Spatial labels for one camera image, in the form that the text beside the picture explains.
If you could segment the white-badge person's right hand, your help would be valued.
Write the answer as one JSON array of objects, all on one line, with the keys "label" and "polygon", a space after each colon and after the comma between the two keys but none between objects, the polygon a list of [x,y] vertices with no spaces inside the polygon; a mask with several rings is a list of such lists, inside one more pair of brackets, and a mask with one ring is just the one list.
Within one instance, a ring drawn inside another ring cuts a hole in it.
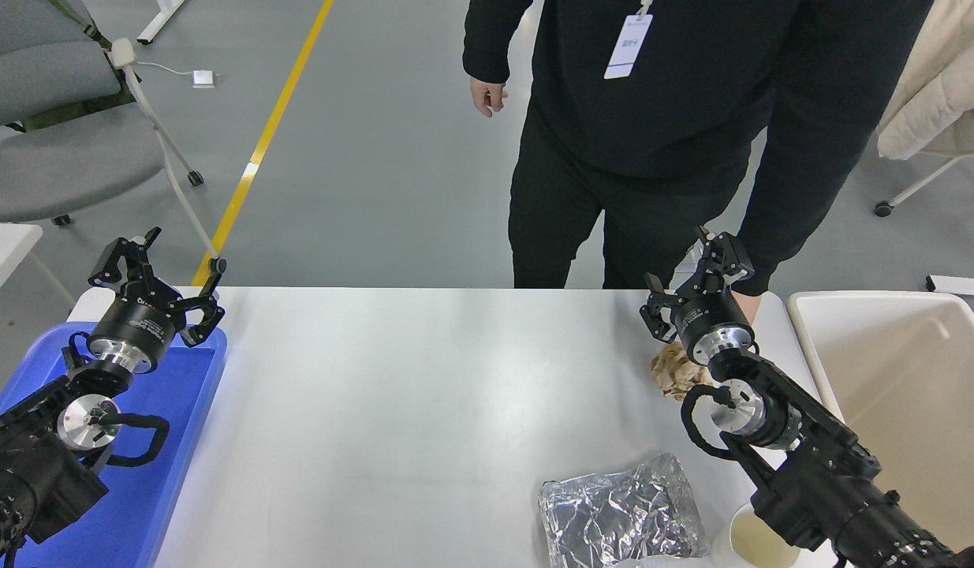
[{"label": "white-badge person's right hand", "polygon": [[469,90],[473,106],[485,118],[493,118],[505,107],[509,96],[506,83],[491,83],[469,77]]}]

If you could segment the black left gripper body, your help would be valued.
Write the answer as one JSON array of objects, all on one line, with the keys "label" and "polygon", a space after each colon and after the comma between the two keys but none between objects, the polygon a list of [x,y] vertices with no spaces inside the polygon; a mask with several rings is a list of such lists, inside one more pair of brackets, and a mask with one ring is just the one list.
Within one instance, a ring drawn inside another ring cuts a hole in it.
[{"label": "black left gripper body", "polygon": [[122,286],[97,326],[90,332],[88,351],[103,358],[114,344],[138,349],[145,361],[159,361],[172,345],[177,324],[168,304],[183,298],[176,289],[148,293],[137,286]]}]

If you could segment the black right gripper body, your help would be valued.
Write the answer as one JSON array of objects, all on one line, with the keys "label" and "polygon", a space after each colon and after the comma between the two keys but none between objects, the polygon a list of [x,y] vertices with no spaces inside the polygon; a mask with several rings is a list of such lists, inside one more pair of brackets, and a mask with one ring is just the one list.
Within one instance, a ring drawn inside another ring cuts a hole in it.
[{"label": "black right gripper body", "polygon": [[749,320],[728,288],[702,292],[691,286],[684,292],[693,294],[679,294],[682,303],[670,310],[670,318],[679,342],[685,348],[696,348],[700,339],[722,328],[732,335],[738,334],[739,345],[743,348],[753,344],[754,334]]}]

